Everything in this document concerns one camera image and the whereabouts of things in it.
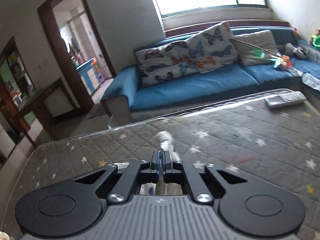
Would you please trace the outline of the white navy polka dot garment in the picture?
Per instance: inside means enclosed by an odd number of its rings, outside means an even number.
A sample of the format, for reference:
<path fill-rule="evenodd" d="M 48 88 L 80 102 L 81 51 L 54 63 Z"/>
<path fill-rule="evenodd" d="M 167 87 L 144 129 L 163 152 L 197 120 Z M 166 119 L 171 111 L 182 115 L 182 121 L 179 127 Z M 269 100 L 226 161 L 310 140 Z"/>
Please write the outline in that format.
<path fill-rule="evenodd" d="M 180 161 L 179 154 L 175 151 L 174 138 L 168 131 L 161 131 L 156 134 L 160 148 L 168 151 L 171 161 Z"/>

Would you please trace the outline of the blue fabric sofa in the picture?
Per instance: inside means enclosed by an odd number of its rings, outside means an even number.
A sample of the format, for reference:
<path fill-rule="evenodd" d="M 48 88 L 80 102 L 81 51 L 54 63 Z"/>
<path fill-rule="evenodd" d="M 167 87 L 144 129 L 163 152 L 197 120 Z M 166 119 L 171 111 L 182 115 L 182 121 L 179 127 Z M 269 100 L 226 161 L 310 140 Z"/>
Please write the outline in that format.
<path fill-rule="evenodd" d="M 293 28 L 255 27 L 231 28 L 234 35 L 250 34 L 270 30 L 280 54 L 285 53 L 285 44 L 301 47 L 307 59 L 291 57 L 293 66 L 301 71 L 319 77 L 319 52 L 300 38 Z M 193 35 L 176 36 L 137 49 L 155 48 L 175 41 L 186 41 Z M 101 104 L 108 114 L 121 124 L 133 122 L 140 116 L 154 116 L 164 110 L 199 103 L 237 98 L 276 88 L 301 89 L 301 78 L 294 73 L 275 68 L 274 62 L 255 66 L 244 66 L 238 60 L 208 73 L 196 73 L 144 87 L 138 63 L 123 68 L 101 98 Z"/>

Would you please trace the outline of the grey star quilted mat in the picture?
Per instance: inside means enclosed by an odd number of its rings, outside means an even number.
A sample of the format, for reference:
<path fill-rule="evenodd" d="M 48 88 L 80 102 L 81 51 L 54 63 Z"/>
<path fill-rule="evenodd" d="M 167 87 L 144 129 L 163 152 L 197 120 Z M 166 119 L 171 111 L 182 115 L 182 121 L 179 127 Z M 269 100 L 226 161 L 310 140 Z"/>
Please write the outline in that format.
<path fill-rule="evenodd" d="M 22 239 L 319 239 L 319 112 L 289 89 L 39 146 Z"/>

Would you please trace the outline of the blue toy kitchen cabinet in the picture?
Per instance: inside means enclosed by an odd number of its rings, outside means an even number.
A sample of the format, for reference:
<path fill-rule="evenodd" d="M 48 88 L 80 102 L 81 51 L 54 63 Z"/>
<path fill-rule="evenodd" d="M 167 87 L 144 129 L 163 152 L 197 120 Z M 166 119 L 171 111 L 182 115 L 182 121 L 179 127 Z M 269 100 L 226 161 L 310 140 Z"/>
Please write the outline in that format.
<path fill-rule="evenodd" d="M 94 93 L 100 87 L 102 80 L 99 76 L 99 68 L 95 57 L 77 66 L 75 69 L 89 95 Z"/>

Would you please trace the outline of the left butterfly print cushion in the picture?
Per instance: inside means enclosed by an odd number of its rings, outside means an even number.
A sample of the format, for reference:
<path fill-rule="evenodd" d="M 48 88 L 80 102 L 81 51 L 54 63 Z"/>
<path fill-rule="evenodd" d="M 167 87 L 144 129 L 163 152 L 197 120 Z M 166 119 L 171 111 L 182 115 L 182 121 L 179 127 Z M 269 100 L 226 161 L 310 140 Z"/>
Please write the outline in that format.
<path fill-rule="evenodd" d="M 170 42 L 165 45 L 135 52 L 142 85 L 156 85 L 199 72 L 189 57 L 185 41 Z"/>

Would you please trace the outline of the butterfly print cushion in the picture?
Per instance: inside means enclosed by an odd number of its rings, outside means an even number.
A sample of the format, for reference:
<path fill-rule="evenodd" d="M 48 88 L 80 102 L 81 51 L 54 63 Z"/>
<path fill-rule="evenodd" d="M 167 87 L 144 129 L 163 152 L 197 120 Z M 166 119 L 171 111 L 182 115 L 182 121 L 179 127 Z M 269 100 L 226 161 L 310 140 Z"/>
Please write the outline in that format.
<path fill-rule="evenodd" d="M 189 57 L 185 41 L 170 42 L 165 45 L 135 52 L 142 85 L 156 85 L 199 72 Z"/>
<path fill-rule="evenodd" d="M 200 73 L 215 71 L 238 60 L 228 22 L 216 24 L 186 39 L 188 55 Z"/>

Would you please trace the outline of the white remote control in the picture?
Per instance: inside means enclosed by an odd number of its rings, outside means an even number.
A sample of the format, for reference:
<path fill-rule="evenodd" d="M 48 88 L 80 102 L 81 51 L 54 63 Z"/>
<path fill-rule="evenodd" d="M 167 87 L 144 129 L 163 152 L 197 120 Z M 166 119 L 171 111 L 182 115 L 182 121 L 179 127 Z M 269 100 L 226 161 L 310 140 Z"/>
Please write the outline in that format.
<path fill-rule="evenodd" d="M 306 96 L 300 91 L 288 92 L 265 99 L 268 108 L 280 108 L 292 105 L 299 105 L 306 101 Z"/>

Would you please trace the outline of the dark wooden display shelf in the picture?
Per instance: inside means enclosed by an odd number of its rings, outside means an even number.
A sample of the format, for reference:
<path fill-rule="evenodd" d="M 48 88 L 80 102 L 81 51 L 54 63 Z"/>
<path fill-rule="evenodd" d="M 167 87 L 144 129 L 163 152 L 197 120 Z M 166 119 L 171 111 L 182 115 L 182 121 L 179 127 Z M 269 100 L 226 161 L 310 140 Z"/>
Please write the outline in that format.
<path fill-rule="evenodd" d="M 1 50 L 1 124 L 10 139 L 17 145 L 29 131 L 36 120 L 29 112 L 19 120 L 17 125 L 13 116 L 27 105 L 31 95 L 36 92 L 13 37 Z"/>

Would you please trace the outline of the right butterfly print cushion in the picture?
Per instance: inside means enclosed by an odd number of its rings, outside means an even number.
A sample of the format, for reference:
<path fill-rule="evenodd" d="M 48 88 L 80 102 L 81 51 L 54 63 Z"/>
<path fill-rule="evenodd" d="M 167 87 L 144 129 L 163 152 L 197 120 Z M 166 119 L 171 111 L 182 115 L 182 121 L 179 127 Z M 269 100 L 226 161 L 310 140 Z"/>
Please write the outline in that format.
<path fill-rule="evenodd" d="M 228 22 L 216 24 L 186 39 L 188 55 L 200 73 L 215 71 L 238 60 Z"/>

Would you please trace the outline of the colourful toy on stick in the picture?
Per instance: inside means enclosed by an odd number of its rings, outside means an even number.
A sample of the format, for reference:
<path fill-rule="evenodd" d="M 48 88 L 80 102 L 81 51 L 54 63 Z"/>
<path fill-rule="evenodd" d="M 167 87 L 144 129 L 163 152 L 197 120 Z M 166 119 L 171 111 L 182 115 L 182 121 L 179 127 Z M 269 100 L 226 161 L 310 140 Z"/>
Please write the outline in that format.
<path fill-rule="evenodd" d="M 265 58 L 265 56 L 268 55 L 270 57 L 269 60 L 274 62 L 275 68 L 280 67 L 281 69 L 289 69 L 290 67 L 293 66 L 293 63 L 291 62 L 289 56 L 280 55 L 279 53 L 274 53 L 274 52 L 267 50 L 265 48 L 261 48 L 259 46 L 256 46 L 256 45 L 253 45 L 248 42 L 241 41 L 241 40 L 238 40 L 235 38 L 233 38 L 232 40 L 234 42 L 238 42 L 238 43 L 241 43 L 241 44 L 244 44 L 244 45 L 251 47 L 252 53 L 260 59 Z"/>

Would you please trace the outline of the beige sofa cushion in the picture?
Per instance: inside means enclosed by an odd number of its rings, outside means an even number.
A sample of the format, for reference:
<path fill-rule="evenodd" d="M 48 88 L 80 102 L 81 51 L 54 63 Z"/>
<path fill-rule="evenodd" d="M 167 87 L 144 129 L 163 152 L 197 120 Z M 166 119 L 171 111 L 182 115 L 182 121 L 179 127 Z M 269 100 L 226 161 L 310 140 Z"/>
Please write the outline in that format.
<path fill-rule="evenodd" d="M 273 63 L 273 54 L 280 55 L 270 30 L 234 35 L 235 46 L 244 66 Z"/>

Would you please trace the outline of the grey plush toy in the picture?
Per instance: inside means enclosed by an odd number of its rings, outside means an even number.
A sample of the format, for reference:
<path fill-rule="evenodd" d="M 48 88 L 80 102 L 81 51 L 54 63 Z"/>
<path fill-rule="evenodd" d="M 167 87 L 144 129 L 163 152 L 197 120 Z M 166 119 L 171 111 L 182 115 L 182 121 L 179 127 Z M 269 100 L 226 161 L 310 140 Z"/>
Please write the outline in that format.
<path fill-rule="evenodd" d="M 301 47 L 294 46 L 291 43 L 285 44 L 285 55 L 289 57 L 297 57 L 299 59 L 307 59 L 307 54 Z"/>

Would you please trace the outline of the green plastic toy bowl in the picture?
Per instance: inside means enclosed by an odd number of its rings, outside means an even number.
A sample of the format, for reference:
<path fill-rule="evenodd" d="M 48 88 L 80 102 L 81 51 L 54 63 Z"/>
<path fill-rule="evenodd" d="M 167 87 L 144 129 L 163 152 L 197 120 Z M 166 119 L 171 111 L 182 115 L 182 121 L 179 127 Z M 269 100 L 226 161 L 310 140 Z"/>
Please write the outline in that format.
<path fill-rule="evenodd" d="M 310 37 L 310 45 L 320 51 L 320 28 L 315 30 L 315 33 Z"/>

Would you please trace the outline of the dark wooden door frame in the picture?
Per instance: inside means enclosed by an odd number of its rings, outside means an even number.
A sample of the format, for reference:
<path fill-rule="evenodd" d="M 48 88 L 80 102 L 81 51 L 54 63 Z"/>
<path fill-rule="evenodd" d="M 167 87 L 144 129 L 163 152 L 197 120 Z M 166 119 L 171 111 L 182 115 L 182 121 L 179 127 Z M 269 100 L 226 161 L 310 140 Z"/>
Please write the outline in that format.
<path fill-rule="evenodd" d="M 61 69 L 61 72 L 64 75 L 64 78 L 67 82 L 67 85 L 71 89 L 73 95 L 76 98 L 76 101 L 80 105 L 80 110 L 82 113 L 88 113 L 93 107 L 94 103 L 86 92 L 85 86 L 82 83 L 78 74 L 76 74 L 76 69 L 72 64 L 71 59 L 67 55 L 67 48 L 65 42 L 60 36 L 60 32 L 53 14 L 53 7 L 58 5 L 58 3 L 63 0 L 46 0 L 38 9 L 39 18 L 50 45 L 50 48 L 57 60 L 57 63 Z M 104 59 L 106 60 L 107 66 L 113 77 L 116 77 L 116 71 L 114 70 L 113 64 L 110 60 L 110 57 L 105 49 L 103 40 L 97 29 L 97 25 L 94 21 L 92 13 L 89 9 L 87 0 L 82 0 L 84 4 L 85 11 L 87 13 L 89 22 L 92 26 L 93 32 L 101 49 Z"/>

